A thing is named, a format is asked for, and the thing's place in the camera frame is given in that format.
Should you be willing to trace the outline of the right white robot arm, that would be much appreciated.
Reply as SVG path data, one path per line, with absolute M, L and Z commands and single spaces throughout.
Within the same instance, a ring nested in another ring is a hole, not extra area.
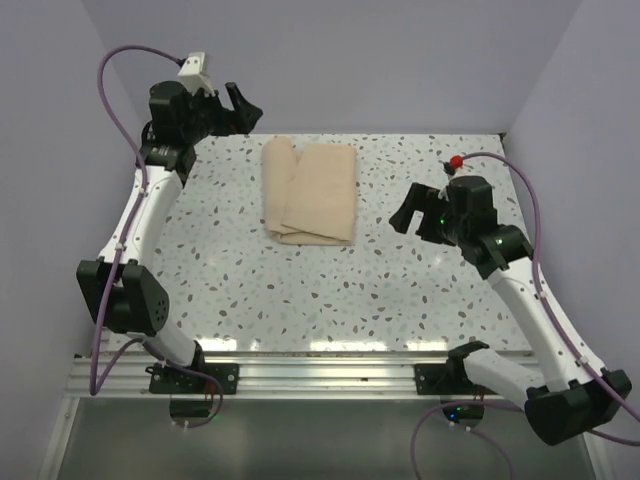
M 449 351 L 451 389 L 482 386 L 522 409 L 535 434 L 553 446 L 609 422 L 632 390 L 571 326 L 554 296 L 538 290 L 534 249 L 514 225 L 499 222 L 491 185 L 480 176 L 449 181 L 444 190 L 414 183 L 389 223 L 404 234 L 422 213 L 421 240 L 460 249 L 508 307 L 538 360 L 538 371 L 507 360 L 481 341 Z

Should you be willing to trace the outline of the beige cloth wrap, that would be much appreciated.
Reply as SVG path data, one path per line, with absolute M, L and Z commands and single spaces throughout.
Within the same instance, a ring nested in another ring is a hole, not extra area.
M 312 143 L 297 151 L 278 136 L 262 149 L 264 220 L 286 245 L 351 245 L 357 212 L 357 155 L 350 145 Z

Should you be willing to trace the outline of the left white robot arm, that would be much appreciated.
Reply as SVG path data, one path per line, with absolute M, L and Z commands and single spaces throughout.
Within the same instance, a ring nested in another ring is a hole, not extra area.
M 100 345 L 104 329 L 123 334 L 174 367 L 173 381 L 189 393 L 205 386 L 208 369 L 200 345 L 171 320 L 169 295 L 151 265 L 166 217 L 195 165 L 196 145 L 209 136 L 247 135 L 263 115 L 235 83 L 225 88 L 230 107 L 218 93 L 189 92 L 178 81 L 150 88 L 150 119 L 134 146 L 138 157 L 130 197 L 97 258 L 81 261 L 76 270 L 96 326 L 93 345 Z

